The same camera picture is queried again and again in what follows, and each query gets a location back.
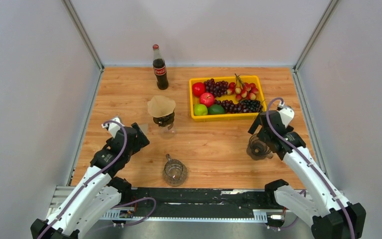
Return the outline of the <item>grey transparent coffee dripper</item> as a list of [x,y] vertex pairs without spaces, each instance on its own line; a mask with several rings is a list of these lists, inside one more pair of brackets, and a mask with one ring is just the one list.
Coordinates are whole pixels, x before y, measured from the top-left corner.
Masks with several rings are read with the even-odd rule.
[[256,161],[273,158],[273,153],[270,148],[263,141],[261,141],[256,134],[249,138],[246,152],[253,160]]

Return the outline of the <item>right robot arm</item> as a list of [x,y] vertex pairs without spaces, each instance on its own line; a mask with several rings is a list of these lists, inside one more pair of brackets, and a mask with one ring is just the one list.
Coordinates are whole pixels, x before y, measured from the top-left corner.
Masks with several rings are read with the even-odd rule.
[[248,132],[254,134],[299,177],[310,199],[284,180],[267,185],[267,206],[290,209],[311,229],[316,239],[359,239],[367,212],[360,203],[351,203],[326,177],[310,154],[304,140],[289,125],[294,112],[290,108],[261,112]]

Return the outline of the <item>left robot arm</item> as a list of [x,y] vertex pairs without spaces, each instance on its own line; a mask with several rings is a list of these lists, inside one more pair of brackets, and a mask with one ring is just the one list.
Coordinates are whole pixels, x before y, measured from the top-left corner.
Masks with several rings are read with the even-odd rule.
[[137,123],[123,125],[118,118],[102,124],[111,138],[95,153],[81,181],[46,219],[30,227],[34,239],[82,239],[112,207],[127,206],[131,185],[117,177],[131,157],[150,141]]

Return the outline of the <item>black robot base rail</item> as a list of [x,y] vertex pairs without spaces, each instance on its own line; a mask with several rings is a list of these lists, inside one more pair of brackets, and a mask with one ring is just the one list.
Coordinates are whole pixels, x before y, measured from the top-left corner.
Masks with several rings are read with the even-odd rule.
[[103,220],[261,223],[281,227],[288,211],[262,189],[133,188]]

